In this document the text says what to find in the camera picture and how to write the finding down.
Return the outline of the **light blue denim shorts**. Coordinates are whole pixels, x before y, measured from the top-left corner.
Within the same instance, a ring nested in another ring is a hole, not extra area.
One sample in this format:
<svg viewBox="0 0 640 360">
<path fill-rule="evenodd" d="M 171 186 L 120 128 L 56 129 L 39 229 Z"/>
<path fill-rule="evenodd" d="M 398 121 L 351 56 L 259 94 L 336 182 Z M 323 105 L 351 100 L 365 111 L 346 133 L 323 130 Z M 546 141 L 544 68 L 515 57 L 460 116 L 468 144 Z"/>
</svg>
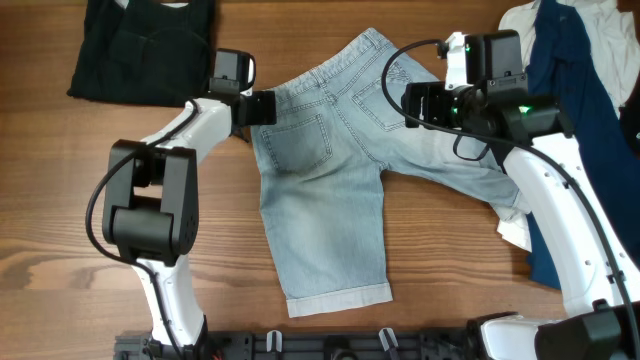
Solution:
<svg viewBox="0 0 640 360">
<path fill-rule="evenodd" d="M 277 121 L 251 131 L 260 212 L 290 317 L 392 298 L 383 235 L 383 171 L 421 177 L 529 212 L 515 183 L 473 138 L 408 128 L 406 86 L 432 75 L 375 29 L 275 89 Z"/>
</svg>

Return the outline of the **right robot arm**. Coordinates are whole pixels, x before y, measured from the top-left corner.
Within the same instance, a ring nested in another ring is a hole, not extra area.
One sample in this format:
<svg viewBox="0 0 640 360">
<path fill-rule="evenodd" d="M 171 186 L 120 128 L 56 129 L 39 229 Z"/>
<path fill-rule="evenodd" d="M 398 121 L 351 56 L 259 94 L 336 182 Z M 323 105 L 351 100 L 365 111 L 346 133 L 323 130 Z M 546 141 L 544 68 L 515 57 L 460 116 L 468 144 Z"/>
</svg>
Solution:
<svg viewBox="0 0 640 360">
<path fill-rule="evenodd" d="M 485 142 L 529 203 L 556 269 L 564 320 L 491 315 L 468 325 L 477 359 L 636 359 L 639 271 L 592 189 L 557 102 L 522 86 L 412 83 L 410 127 Z"/>
</svg>

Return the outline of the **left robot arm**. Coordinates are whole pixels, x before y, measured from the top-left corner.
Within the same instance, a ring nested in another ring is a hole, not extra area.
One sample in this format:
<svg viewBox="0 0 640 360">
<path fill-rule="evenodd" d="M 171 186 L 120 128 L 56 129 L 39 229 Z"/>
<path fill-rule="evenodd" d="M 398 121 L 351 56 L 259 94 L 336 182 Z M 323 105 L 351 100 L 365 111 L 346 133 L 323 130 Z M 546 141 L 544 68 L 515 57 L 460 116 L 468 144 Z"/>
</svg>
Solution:
<svg viewBox="0 0 640 360">
<path fill-rule="evenodd" d="M 198 165 L 236 129 L 275 122 L 273 92 L 219 94 L 187 101 L 141 141 L 113 144 L 102 185 L 103 236 L 138 275 L 152 316 L 139 350 L 120 338 L 115 358 L 214 358 L 188 258 L 199 226 Z"/>
</svg>

